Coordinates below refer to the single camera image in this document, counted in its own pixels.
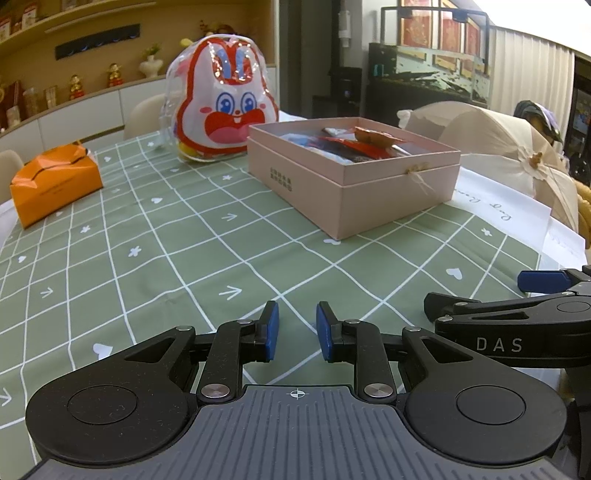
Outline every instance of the curtain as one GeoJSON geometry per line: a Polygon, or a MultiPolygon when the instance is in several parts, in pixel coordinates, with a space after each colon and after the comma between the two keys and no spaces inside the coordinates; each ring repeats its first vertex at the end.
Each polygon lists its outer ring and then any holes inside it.
{"type": "Polygon", "coordinates": [[[554,112],[564,139],[573,97],[574,53],[512,30],[491,28],[491,110],[513,115],[521,100],[554,112]]]}

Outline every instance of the orange paper bag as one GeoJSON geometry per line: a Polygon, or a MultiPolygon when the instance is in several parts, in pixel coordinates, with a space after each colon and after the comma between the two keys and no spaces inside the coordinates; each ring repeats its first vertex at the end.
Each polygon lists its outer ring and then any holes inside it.
{"type": "Polygon", "coordinates": [[[80,144],[38,155],[12,179],[10,191],[23,228],[103,187],[99,169],[80,144]]]}

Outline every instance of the orange box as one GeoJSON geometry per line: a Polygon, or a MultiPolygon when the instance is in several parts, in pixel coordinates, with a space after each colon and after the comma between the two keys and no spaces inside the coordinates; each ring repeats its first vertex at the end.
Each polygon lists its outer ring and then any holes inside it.
{"type": "Polygon", "coordinates": [[[250,126],[248,169],[328,236],[341,240],[450,200],[460,152],[365,118],[323,118],[250,126]],[[281,138],[357,126],[411,142],[422,153],[343,165],[281,138]],[[420,183],[407,173],[415,166],[421,166],[420,183]]]}
{"type": "Polygon", "coordinates": [[[10,192],[23,228],[103,187],[98,166],[80,144],[36,156],[12,179],[10,192]]]}

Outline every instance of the green checkered tablecloth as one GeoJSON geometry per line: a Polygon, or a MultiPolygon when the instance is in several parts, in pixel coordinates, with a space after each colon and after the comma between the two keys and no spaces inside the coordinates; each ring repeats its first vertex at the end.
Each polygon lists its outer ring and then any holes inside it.
{"type": "Polygon", "coordinates": [[[276,359],[247,365],[244,382],[351,383],[352,367],[322,360],[318,301],[383,332],[430,328],[429,291],[518,297],[518,272],[538,262],[448,205],[336,242],[251,177],[246,157],[186,163],[157,142],[97,152],[104,188],[17,226],[0,251],[2,480],[39,460],[24,422],[37,389],[171,327],[211,332],[277,299],[276,359]]]}

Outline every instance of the silver bolt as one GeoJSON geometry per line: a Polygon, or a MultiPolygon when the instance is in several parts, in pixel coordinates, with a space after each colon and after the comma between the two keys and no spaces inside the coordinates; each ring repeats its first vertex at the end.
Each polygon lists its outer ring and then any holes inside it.
{"type": "Polygon", "coordinates": [[[386,398],[394,393],[392,387],[385,383],[370,383],[363,389],[363,391],[366,395],[373,398],[386,398]]]}
{"type": "Polygon", "coordinates": [[[229,393],[230,388],[221,383],[210,383],[201,389],[201,395],[207,398],[223,398],[229,393]]]}

